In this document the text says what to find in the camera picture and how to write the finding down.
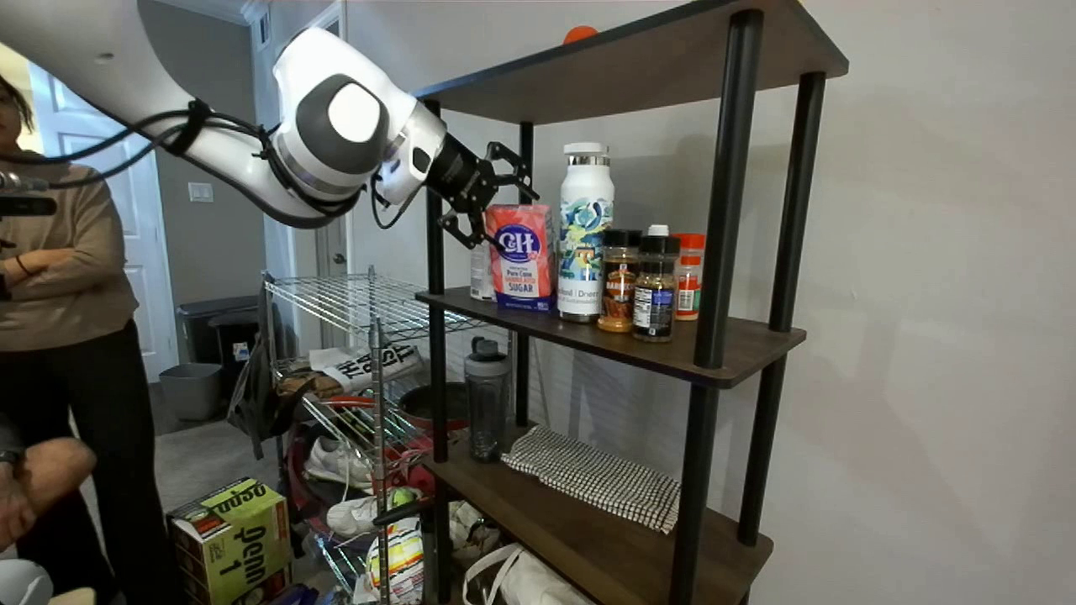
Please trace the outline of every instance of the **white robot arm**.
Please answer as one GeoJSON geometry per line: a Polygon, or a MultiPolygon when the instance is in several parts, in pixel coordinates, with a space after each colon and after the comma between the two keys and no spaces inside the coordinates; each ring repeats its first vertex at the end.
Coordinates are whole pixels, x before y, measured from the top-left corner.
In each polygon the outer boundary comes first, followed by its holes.
{"type": "Polygon", "coordinates": [[[299,33],[275,59],[282,122],[263,132],[175,84],[141,26],[139,0],[0,0],[0,13],[2,42],[287,225],[327,225],[364,188],[384,204],[403,204],[426,184],[470,219],[470,233],[447,230],[477,245],[477,215],[501,184],[535,194],[507,149],[492,145],[487,159],[475,159],[437,115],[327,29],[299,33]],[[510,165],[507,177],[495,174],[496,159],[510,165]]]}

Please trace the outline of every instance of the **cardboard box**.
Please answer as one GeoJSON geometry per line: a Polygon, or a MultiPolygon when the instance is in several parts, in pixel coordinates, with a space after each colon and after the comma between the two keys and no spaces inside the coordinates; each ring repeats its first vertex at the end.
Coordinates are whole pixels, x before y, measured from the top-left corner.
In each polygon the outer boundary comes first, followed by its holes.
{"type": "Polygon", "coordinates": [[[193,605],[263,605],[289,587],[289,508],[258,479],[175,510],[171,540],[193,605]]]}

